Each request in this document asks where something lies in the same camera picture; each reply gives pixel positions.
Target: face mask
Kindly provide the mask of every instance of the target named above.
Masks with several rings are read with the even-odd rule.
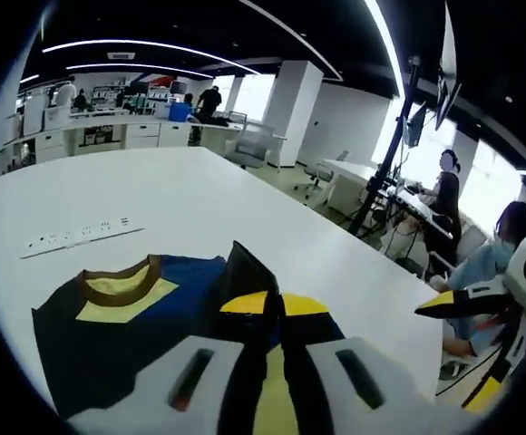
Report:
[[[507,268],[514,253],[515,245],[513,243],[505,242],[499,236],[495,236],[495,241],[492,244],[492,255],[499,271],[504,271]]]

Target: electrical outlet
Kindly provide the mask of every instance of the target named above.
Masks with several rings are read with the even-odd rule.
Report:
[[[57,251],[64,248],[63,237],[57,233],[49,233],[43,236],[35,237],[24,245],[24,252],[21,258],[30,256],[39,256],[47,252]]]
[[[58,249],[77,247],[95,240],[121,236],[140,231],[143,227],[132,224],[128,217],[101,220],[97,224],[84,225],[74,231],[59,231],[35,237],[24,245],[21,258],[39,256]]]

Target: blue bin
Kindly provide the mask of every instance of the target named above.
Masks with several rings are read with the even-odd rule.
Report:
[[[169,121],[186,122],[192,107],[186,102],[174,102],[170,106]]]

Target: light blue shirt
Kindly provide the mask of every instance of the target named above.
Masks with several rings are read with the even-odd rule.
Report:
[[[480,281],[490,281],[503,272],[497,268],[492,245],[483,245],[478,247],[464,263],[454,270],[446,284],[453,291],[463,290],[468,285]],[[477,331],[473,317],[448,319],[448,322],[453,326],[456,337],[468,340],[471,343],[472,351],[477,355],[491,346],[502,330],[502,326],[494,326]]]

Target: black ceiling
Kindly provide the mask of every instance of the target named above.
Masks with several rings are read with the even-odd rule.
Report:
[[[390,67],[384,44],[363,0],[253,0],[315,47],[337,71],[345,86],[380,93],[395,92],[388,77],[366,72],[366,65]],[[401,69],[408,58],[423,59],[424,78],[435,82],[444,28],[443,0],[377,0],[390,29]],[[526,0],[449,0],[462,97],[510,130],[526,146]],[[63,0],[38,35],[24,76],[40,80],[67,74],[66,66],[110,62],[109,51],[136,52],[136,63],[197,70],[218,63],[191,53],[125,44],[90,45],[51,53],[45,47],[88,39],[134,39],[176,44],[230,60],[276,56],[308,59],[325,77],[334,74],[293,35],[239,0],[156,2],[138,0],[127,7],[115,0]],[[250,65],[275,73],[278,64]],[[238,73],[239,68],[208,71]],[[511,97],[512,102],[505,101]],[[476,126],[463,111],[451,116]],[[518,167],[526,160],[487,132]]]

